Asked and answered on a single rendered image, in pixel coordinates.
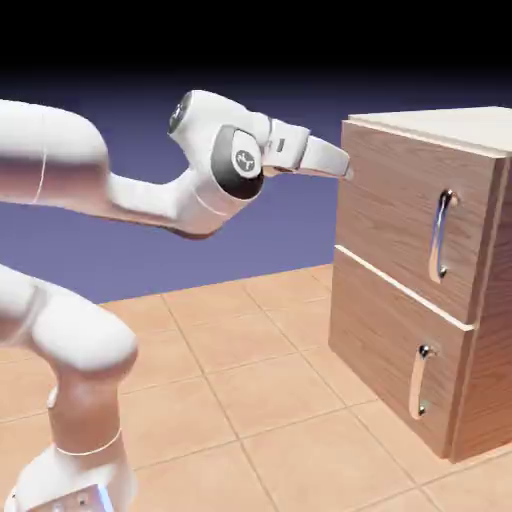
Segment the wood cabinet door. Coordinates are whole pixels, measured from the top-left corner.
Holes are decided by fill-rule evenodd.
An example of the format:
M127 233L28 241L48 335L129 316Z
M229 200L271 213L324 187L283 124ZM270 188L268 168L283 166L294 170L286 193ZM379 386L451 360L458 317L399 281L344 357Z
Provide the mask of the wood cabinet door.
M450 455L467 350L475 328L421 298L342 246L334 250L329 345L438 456ZM416 349L437 348L434 400L413 419Z
M342 126L354 177L338 189L336 241L459 321L475 322L503 151L425 139L365 125ZM428 275L434 215L452 189L441 283Z

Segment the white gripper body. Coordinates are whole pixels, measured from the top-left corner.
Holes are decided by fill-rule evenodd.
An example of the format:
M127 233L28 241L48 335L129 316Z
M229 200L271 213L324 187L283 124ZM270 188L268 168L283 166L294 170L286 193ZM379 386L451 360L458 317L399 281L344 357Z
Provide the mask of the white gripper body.
M341 179L349 178L349 155L341 148L310 135L298 173Z

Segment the light wood cabinet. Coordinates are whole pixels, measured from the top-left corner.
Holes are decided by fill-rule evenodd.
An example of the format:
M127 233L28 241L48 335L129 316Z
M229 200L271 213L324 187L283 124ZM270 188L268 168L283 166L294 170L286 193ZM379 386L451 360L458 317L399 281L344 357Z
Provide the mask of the light wood cabinet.
M355 114L365 125L503 151L475 330L467 350L449 457L458 462L512 441L512 109L473 107Z

